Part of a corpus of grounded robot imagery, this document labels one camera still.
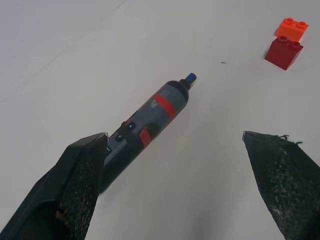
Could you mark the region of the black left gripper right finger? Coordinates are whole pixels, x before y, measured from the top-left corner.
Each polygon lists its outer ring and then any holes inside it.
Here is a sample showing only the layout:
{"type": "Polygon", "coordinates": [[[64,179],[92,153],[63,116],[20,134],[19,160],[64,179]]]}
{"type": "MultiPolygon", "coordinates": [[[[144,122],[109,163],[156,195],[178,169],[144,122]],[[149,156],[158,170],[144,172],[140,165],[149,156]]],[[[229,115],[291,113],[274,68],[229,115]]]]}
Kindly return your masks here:
{"type": "Polygon", "coordinates": [[[320,238],[320,167],[287,135],[244,131],[259,193],[286,240],[320,238]]]}

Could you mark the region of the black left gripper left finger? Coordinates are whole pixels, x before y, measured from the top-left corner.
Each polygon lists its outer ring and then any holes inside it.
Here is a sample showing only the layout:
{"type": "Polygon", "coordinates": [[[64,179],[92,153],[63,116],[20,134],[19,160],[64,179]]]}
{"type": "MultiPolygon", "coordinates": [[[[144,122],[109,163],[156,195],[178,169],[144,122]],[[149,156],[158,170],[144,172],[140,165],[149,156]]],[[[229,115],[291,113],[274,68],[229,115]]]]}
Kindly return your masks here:
{"type": "Polygon", "coordinates": [[[83,240],[95,210],[107,133],[70,144],[32,187],[8,221],[2,240],[83,240]]]}

